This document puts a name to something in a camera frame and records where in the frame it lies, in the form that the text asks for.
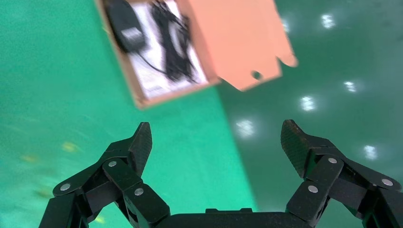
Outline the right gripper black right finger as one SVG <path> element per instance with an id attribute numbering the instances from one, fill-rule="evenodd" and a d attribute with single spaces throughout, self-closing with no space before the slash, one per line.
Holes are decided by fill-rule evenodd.
<path id="1" fill-rule="evenodd" d="M 305 133 L 293 120 L 282 125 L 283 151 L 303 182 L 286 211 L 314 228 L 330 200 L 342 203 L 365 228 L 403 225 L 402 185 L 347 158 L 328 139 Z"/>

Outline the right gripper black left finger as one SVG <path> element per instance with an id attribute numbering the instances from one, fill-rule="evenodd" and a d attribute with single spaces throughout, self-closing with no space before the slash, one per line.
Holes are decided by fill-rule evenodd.
<path id="1" fill-rule="evenodd" d="M 114 203 L 134 228 L 155 228 L 169 206 L 142 180 L 152 149 L 151 127 L 139 124 L 133 136 L 111 143 L 97 162 L 53 189 L 42 228 L 87 228 Z"/>

